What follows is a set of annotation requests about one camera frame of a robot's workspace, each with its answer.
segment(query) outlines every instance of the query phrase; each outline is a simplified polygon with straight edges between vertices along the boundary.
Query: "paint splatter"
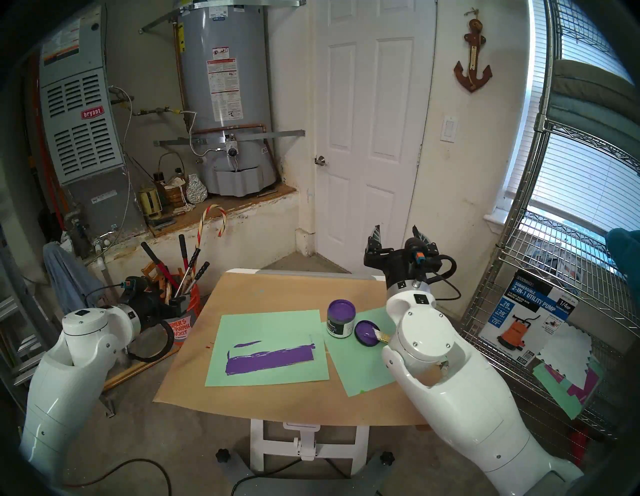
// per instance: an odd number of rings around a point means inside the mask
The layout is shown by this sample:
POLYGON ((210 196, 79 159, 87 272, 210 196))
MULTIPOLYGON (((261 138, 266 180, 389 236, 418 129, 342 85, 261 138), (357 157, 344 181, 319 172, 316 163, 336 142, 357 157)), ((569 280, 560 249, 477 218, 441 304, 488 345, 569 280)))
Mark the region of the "paint splatter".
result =
POLYGON ((296 348, 259 351, 252 355, 234 356, 233 358, 230 357, 230 352, 227 351, 227 368, 225 372, 228 376, 231 376, 309 362, 314 359, 313 350, 315 348, 316 345, 311 343, 296 348))
POLYGON ((234 348, 242 348, 243 346, 251 346, 252 344, 256 344, 256 343, 259 343, 259 342, 262 342, 262 341, 251 341, 249 343, 240 343, 240 344, 236 344, 234 346, 234 348))

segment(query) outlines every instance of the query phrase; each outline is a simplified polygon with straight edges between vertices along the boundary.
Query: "blue towel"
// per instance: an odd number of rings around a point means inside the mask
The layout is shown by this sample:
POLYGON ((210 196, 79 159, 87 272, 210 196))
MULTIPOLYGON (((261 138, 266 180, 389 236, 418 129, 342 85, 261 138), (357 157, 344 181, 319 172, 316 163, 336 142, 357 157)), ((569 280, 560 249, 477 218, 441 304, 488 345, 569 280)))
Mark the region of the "blue towel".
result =
MULTIPOLYGON (((58 304, 66 315, 86 308, 84 296, 104 286, 73 255, 63 250, 57 243, 47 243, 42 248, 44 264, 51 279, 58 304)), ((96 291, 87 298, 89 307, 96 306, 104 290, 96 291)))
POLYGON ((640 307, 640 231, 627 231, 618 227, 610 230, 605 239, 611 258, 627 277, 631 296, 640 307))

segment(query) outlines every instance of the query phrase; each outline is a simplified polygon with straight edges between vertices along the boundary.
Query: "candy cane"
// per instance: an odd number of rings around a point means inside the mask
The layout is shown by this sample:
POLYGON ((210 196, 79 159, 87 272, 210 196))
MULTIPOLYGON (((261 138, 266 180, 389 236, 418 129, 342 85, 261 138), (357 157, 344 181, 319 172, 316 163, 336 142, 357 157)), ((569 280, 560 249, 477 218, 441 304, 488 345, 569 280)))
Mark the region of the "candy cane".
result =
MULTIPOLYGON (((226 227, 227 227, 227 213, 220 207, 220 205, 209 205, 207 209, 202 213, 202 218, 200 218, 200 225, 198 226, 198 241, 196 242, 196 248, 200 247, 200 240, 202 239, 202 228, 204 227, 204 219, 206 219, 209 210, 212 208, 217 208, 222 213, 222 227, 218 231, 218 237, 222 236, 226 227)), ((193 274, 196 273, 196 266, 193 265, 193 274)))

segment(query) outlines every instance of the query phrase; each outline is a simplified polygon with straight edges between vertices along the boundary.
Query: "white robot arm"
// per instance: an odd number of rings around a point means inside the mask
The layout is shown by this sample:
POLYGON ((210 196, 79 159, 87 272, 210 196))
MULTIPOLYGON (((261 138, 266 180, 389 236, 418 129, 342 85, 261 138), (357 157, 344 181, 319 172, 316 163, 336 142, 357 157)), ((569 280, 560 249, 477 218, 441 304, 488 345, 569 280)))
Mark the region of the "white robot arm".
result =
MULTIPOLYGON (((448 257, 424 241, 416 236, 404 250, 380 254, 375 235, 369 239, 365 265, 385 272, 387 313, 396 324, 382 351, 385 365, 434 432, 473 461, 501 495, 522 495, 550 471, 565 481, 580 477, 573 463, 542 449, 522 422, 504 379, 435 308, 425 271, 417 266, 426 259, 428 268, 434 258, 436 273, 438 261, 448 257), (444 373, 427 386, 416 377, 430 367, 444 373)), ((453 271, 452 261, 447 274, 453 271)))
POLYGON ((159 292, 145 291, 147 286, 145 278, 127 278, 123 303, 67 314, 58 342, 38 364, 29 386, 20 453, 51 486, 61 484, 69 444, 91 414, 118 352, 156 323, 167 332, 163 350, 149 358, 129 356, 151 362, 173 346, 173 331, 161 319, 178 316, 180 302, 163 305, 159 292))

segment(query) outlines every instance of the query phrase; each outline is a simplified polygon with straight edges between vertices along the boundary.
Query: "wooden shelf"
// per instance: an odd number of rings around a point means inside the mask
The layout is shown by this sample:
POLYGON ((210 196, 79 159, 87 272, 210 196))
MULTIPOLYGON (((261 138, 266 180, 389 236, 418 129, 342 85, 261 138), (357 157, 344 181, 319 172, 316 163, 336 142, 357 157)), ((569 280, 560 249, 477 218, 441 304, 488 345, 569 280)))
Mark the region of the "wooden shelf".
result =
MULTIPOLYGON (((154 237, 161 237, 165 234, 169 234, 170 232, 175 232, 180 229, 184 229, 185 227, 189 227, 192 225, 197 225, 200 222, 200 218, 202 217, 202 213, 207 209, 208 206, 216 204, 220 205, 227 214, 231 212, 235 212, 251 205, 257 205, 262 202, 268 202, 270 200, 274 200, 276 198, 280 198, 281 196, 288 195, 289 193, 293 193, 296 191, 296 188, 292 188, 291 186, 287 186, 286 184, 275 184, 272 188, 266 189, 257 193, 255 195, 243 196, 242 198, 238 198, 236 196, 219 196, 213 195, 207 198, 202 203, 195 206, 193 210, 187 212, 184 215, 177 216, 175 218, 175 224, 171 224, 170 226, 165 227, 162 230, 156 230, 151 226, 147 226, 149 232, 154 237)), ((167 207, 164 210, 167 215, 171 215, 172 208, 167 207)), ((217 217, 222 216, 219 210, 211 210, 207 219, 215 219, 217 217)))

